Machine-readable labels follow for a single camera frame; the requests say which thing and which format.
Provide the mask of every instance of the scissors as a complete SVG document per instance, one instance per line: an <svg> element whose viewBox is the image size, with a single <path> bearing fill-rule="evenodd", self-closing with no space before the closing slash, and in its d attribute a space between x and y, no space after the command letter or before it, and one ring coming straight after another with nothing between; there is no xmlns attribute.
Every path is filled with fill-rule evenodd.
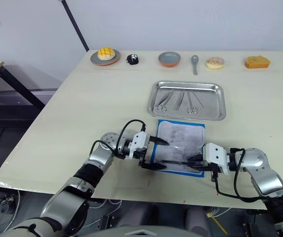
<svg viewBox="0 0 283 237"><path fill-rule="evenodd" d="M187 108L186 112L189 113L189 114L192 114L192 113L197 113L198 112L198 108L196 107L193 107L193 104L192 104L192 100L191 100L191 96L190 96L190 92L187 91L187 97L189 98L189 102L190 102L190 107Z"/></svg>
<svg viewBox="0 0 283 237"><path fill-rule="evenodd" d="M173 95L173 92L169 92L162 97L162 99L157 103L156 107L158 110L161 110L162 112L167 111L167 107L165 106L167 102L171 99Z"/></svg>

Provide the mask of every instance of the metal tray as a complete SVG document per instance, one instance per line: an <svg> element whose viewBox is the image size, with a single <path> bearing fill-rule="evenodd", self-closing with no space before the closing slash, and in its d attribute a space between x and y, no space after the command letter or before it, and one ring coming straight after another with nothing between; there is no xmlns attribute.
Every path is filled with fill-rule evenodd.
<svg viewBox="0 0 283 237"><path fill-rule="evenodd" d="M173 93L168 102L158 106L170 92ZM177 110L182 92L183 100ZM226 116L224 91L220 85L213 83L158 81L152 87L147 110L158 118L221 121Z"/></svg>

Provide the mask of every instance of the gray spoon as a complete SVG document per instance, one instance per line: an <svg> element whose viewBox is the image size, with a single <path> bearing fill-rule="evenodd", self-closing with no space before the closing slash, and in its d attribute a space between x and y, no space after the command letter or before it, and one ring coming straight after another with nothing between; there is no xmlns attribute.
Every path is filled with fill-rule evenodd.
<svg viewBox="0 0 283 237"><path fill-rule="evenodd" d="M197 55L193 55L191 61L194 66L194 75L197 75L197 63L199 62L199 57Z"/></svg>

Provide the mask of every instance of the desk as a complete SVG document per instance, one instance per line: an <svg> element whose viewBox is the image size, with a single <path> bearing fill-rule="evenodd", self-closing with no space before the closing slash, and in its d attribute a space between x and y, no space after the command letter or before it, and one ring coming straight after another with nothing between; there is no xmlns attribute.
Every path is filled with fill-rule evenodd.
<svg viewBox="0 0 283 237"><path fill-rule="evenodd" d="M39 110L42 110L44 103L33 95L22 83L20 83L5 67L4 62L0 61L0 78L9 84L14 90L20 93L26 100Z"/></svg>
<svg viewBox="0 0 283 237"><path fill-rule="evenodd" d="M202 122L206 142L225 149L262 149L283 178L283 52L183 51L174 68L159 64L158 51L122 51L121 59L107 67L93 65L92 53L84 56L8 156L0 169L0 187L53 194L81 167L92 143L104 133L119 133L127 121L141 119L146 132L155 135L158 119L147 113L147 103L159 80L221 85L227 115L220 122ZM131 53L139 56L138 65L125 62ZM197 76L190 63L193 54L200 57ZM268 57L271 65L247 69L244 59L250 55ZM223 57L225 67L207 69L204 62L211 56ZM115 159L93 197L265 209L261 201L245 203L217 195L209 172L195 178L145 170L137 164ZM222 191L234 193L233 175L220 174ZM257 195L247 173L240 174L238 188L243 196Z"/></svg>

